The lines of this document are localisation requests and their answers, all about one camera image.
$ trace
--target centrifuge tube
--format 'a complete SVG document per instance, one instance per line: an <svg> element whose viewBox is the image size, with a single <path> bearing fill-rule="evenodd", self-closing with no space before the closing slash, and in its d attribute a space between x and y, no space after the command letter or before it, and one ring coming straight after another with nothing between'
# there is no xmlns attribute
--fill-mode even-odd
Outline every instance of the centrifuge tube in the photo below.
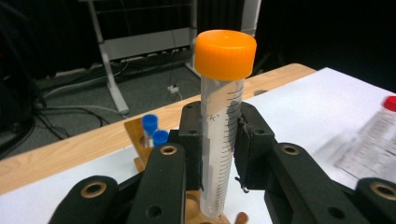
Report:
<svg viewBox="0 0 396 224"><path fill-rule="evenodd" d="M144 133L144 147L154 147L152 134L158 129L158 117L153 114L147 114L142 118Z"/></svg>
<svg viewBox="0 0 396 224"><path fill-rule="evenodd" d="M207 217L218 217L224 209L244 82L255 51L255 39L236 31L207 31L196 39L203 131L200 207Z"/></svg>
<svg viewBox="0 0 396 224"><path fill-rule="evenodd" d="M389 96L359 131L357 144L335 165L356 178L396 181L396 96Z"/></svg>

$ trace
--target red cap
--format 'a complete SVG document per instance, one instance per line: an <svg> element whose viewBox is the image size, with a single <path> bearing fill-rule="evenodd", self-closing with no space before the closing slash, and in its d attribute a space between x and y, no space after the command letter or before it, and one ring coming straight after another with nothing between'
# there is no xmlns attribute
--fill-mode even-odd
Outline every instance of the red cap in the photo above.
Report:
<svg viewBox="0 0 396 224"><path fill-rule="evenodd" d="M388 96L383 106L393 112L396 112L396 96Z"/></svg>

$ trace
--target white paper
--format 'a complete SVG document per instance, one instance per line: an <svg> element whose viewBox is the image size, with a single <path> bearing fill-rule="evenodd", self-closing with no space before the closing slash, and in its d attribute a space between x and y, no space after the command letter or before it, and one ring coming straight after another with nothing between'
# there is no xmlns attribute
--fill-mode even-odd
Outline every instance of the white paper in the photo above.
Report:
<svg viewBox="0 0 396 224"><path fill-rule="evenodd" d="M247 102L257 107L278 142L297 144L312 155L346 130L358 130L391 94L394 93L326 68ZM108 175L120 183L137 174L133 162L136 156L133 147L126 147L1 195L0 223L47 223L78 181L92 175ZM234 222L239 212L245 212L249 223L271 223L264 191L244 193L233 180L235 176L233 166L226 217Z"/></svg>

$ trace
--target orange screw cap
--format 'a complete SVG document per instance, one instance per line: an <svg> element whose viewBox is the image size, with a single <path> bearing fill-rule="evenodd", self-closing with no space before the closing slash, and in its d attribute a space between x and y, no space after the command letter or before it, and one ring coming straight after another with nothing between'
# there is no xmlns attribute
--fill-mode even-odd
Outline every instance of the orange screw cap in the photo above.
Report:
<svg viewBox="0 0 396 224"><path fill-rule="evenodd" d="M202 32L196 38L194 67L204 77L239 80L250 76L256 47L256 40L241 32Z"/></svg>

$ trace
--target blue cap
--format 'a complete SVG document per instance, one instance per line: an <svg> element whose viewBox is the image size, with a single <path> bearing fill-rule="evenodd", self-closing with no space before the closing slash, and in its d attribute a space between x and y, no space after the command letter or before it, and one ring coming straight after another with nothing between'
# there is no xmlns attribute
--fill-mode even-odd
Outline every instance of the blue cap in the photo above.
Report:
<svg viewBox="0 0 396 224"><path fill-rule="evenodd" d="M158 129L158 118L153 114L147 114L142 118L143 129L152 135Z"/></svg>
<svg viewBox="0 0 396 224"><path fill-rule="evenodd" d="M152 141L154 142L154 146L159 146L161 144L165 144L168 142L169 133L164 130L155 131L152 135Z"/></svg>

